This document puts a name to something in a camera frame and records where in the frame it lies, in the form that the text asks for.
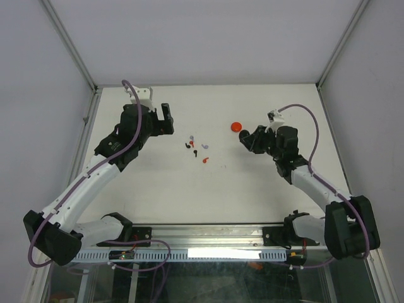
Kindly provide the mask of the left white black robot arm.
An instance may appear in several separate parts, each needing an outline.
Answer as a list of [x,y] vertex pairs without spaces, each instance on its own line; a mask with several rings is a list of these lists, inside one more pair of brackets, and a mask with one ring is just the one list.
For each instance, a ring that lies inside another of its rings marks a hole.
[[23,218],[30,246],[59,266],[70,263],[81,249],[101,243],[125,245],[133,235],[133,223],[113,212],[101,219],[78,223],[99,192],[138,157],[151,137],[174,133],[174,119],[167,103],[163,119],[145,105],[126,104],[120,121],[95,148],[81,174],[42,211],[30,210]]

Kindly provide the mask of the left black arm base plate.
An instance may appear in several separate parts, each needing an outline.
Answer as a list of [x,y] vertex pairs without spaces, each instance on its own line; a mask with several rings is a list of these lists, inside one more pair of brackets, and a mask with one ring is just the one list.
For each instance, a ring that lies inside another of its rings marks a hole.
[[151,226],[133,225],[130,232],[120,235],[117,239],[96,244],[97,247],[123,247],[134,246],[134,242],[150,240],[152,238]]

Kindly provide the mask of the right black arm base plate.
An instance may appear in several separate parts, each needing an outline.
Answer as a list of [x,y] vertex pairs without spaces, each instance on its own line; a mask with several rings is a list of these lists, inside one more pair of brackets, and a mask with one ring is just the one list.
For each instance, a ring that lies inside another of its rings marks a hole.
[[306,246],[319,246],[319,243],[310,240],[308,238],[299,237],[292,227],[286,227],[284,225],[265,226],[262,229],[263,245],[280,246],[286,249],[291,249],[292,246],[304,245]]

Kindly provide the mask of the black round charging case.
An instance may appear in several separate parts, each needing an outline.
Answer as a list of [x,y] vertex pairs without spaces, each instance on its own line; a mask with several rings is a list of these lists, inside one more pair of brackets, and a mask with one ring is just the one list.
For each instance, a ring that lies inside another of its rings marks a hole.
[[248,130],[243,129],[239,133],[239,140],[242,141],[242,140],[246,139],[249,135],[250,135],[250,132]]

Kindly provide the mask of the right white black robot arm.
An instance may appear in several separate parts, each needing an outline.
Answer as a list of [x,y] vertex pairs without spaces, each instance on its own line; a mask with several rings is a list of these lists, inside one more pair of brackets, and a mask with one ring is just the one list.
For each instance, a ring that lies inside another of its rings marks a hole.
[[280,177],[304,192],[324,212],[323,218],[299,211],[285,217],[284,242],[297,244],[303,238],[310,239],[326,246],[337,260],[358,258],[380,247],[369,199],[342,193],[315,173],[299,153],[297,129],[282,126],[274,131],[258,126],[253,133],[242,130],[239,141],[250,152],[271,156]]

